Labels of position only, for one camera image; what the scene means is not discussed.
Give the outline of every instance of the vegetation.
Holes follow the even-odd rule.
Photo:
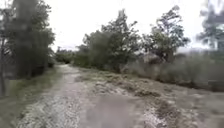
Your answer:
[[[31,78],[42,74],[48,66],[53,67],[50,7],[42,0],[13,0],[8,4],[0,9],[0,95],[5,92],[3,74],[12,72],[19,78]]]
[[[207,17],[205,31],[199,34],[198,39],[213,45],[218,42],[218,48],[213,51],[177,53],[180,47],[190,42],[180,25],[182,20],[178,6],[158,18],[156,25],[152,25],[151,33],[142,37],[133,28],[137,22],[128,25],[125,11],[121,10],[115,21],[85,35],[84,44],[74,52],[74,65],[133,73],[190,88],[224,91],[224,87],[220,86],[220,78],[224,75],[221,66],[224,64],[221,50],[223,23],[215,27],[208,25],[211,24],[210,15],[214,13],[210,10],[204,14],[207,14],[203,15]]]
[[[152,27],[151,34],[143,35],[145,50],[165,61],[172,59],[177,49],[190,41],[184,37],[184,29],[179,24],[181,16],[178,10],[179,7],[175,6],[163,14],[157,19],[157,25]]]
[[[73,59],[74,53],[70,50],[61,50],[60,47],[58,48],[57,52],[55,53],[55,59],[57,62],[69,64]]]
[[[125,11],[119,11],[115,21],[85,35],[84,45],[75,53],[74,64],[119,72],[139,48],[139,36],[133,28],[136,23],[127,24]]]
[[[26,105],[35,102],[39,94],[50,88],[52,81],[55,81],[59,76],[60,74],[56,69],[51,69],[30,80],[9,81],[6,97],[0,99],[1,127],[16,127],[17,121],[24,116]]]

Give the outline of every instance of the tree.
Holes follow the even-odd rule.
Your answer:
[[[3,96],[6,91],[4,78],[5,54],[7,51],[6,44],[6,25],[9,21],[9,9],[0,9],[0,96]]]
[[[49,60],[54,34],[49,28],[50,7],[42,0],[14,0],[13,20],[7,28],[7,40],[19,76],[31,77],[43,72]]]
[[[76,56],[84,57],[82,50],[88,49],[88,57],[85,57],[89,66],[119,72],[120,66],[127,63],[139,48],[138,31],[133,28],[136,23],[128,25],[125,11],[119,11],[115,21],[103,25],[100,31],[85,35],[84,45],[80,47],[84,49],[79,49]]]
[[[152,27],[150,35],[143,35],[143,48],[159,58],[169,61],[181,46],[190,40],[184,37],[184,29],[180,25],[181,16],[179,7],[174,6],[170,11],[157,19],[156,26]]]
[[[206,10],[201,11],[201,16],[205,17],[204,32],[200,33],[197,39],[217,48],[218,51],[224,51],[224,10],[216,13],[214,5],[208,1]]]
[[[73,59],[73,54],[74,52],[71,50],[61,50],[60,47],[58,48],[56,54],[55,54],[55,59],[58,62],[62,62],[65,64],[68,64],[72,61]]]

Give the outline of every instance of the ground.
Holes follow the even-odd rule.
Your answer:
[[[222,128],[224,94],[62,65],[18,128]]]

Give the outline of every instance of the grass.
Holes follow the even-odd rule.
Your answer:
[[[8,82],[6,97],[0,99],[0,127],[14,128],[16,121],[23,118],[25,107],[35,102],[44,90],[52,86],[59,77],[56,69],[49,69],[43,75],[30,80],[11,80]]]

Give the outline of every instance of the sky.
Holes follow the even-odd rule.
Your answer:
[[[185,35],[191,44],[181,48],[206,48],[195,40],[203,31],[200,11],[205,0],[45,0],[51,6],[50,26],[56,34],[53,49],[58,46],[74,50],[82,44],[87,33],[100,29],[102,24],[114,20],[118,11],[125,9],[128,22],[138,21],[136,28],[142,33],[150,33],[150,24],[169,11],[174,5],[180,6]]]

